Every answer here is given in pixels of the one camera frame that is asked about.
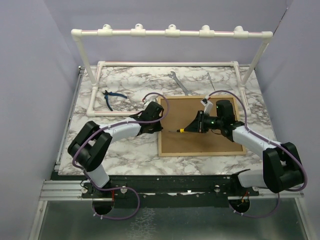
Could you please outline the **small yellow screwdriver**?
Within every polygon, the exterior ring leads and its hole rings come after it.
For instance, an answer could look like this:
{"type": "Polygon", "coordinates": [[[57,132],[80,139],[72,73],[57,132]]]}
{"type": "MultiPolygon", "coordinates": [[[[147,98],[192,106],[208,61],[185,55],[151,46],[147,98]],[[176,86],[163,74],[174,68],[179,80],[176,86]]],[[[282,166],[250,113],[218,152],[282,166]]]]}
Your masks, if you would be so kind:
{"type": "Polygon", "coordinates": [[[169,130],[168,132],[169,133],[184,133],[185,129],[184,128],[180,128],[180,129],[177,129],[177,130],[169,130]]]}

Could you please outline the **wooden picture frame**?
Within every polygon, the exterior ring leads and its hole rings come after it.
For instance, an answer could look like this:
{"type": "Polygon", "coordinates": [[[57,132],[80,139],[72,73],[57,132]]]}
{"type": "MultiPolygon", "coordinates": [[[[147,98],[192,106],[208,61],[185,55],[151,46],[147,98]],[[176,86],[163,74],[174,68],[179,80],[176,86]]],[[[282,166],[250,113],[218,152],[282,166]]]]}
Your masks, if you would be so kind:
{"type": "Polygon", "coordinates": [[[220,135],[219,130],[207,133],[178,133],[187,127],[205,106],[199,96],[166,96],[169,107],[162,97],[157,102],[162,105],[167,116],[161,121],[162,131],[158,133],[158,155],[160,157],[232,156],[245,155],[244,146],[231,142],[220,135]]]}

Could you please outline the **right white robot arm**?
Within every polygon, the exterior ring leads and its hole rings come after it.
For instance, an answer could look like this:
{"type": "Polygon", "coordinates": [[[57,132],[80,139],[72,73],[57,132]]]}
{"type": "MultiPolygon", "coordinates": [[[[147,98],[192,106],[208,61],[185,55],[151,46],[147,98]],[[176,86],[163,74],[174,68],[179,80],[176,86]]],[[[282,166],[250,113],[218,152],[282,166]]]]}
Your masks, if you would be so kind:
{"type": "Polygon", "coordinates": [[[216,102],[216,116],[209,110],[213,104],[203,99],[204,110],[199,110],[195,119],[181,133],[205,134],[219,130],[231,142],[245,146],[262,159],[261,170],[243,170],[236,173],[237,179],[230,182],[229,189],[240,196],[248,188],[269,189],[273,193],[288,191],[305,182],[302,164],[297,148],[291,142],[271,141],[250,130],[244,122],[236,120],[233,105],[229,100],[216,102]]]}

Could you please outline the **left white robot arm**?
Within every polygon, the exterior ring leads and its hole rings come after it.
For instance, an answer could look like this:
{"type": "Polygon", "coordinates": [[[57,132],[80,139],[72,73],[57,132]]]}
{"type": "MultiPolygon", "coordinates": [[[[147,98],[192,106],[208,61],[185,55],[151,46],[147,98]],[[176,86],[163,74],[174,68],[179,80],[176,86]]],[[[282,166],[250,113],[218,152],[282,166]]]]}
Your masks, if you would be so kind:
{"type": "Polygon", "coordinates": [[[93,191],[97,196],[106,197],[111,190],[110,177],[102,165],[109,146],[122,139],[161,131],[163,112],[164,108],[152,101],[143,111],[122,121],[101,125],[88,121],[82,127],[67,152],[94,183],[93,191]]]}

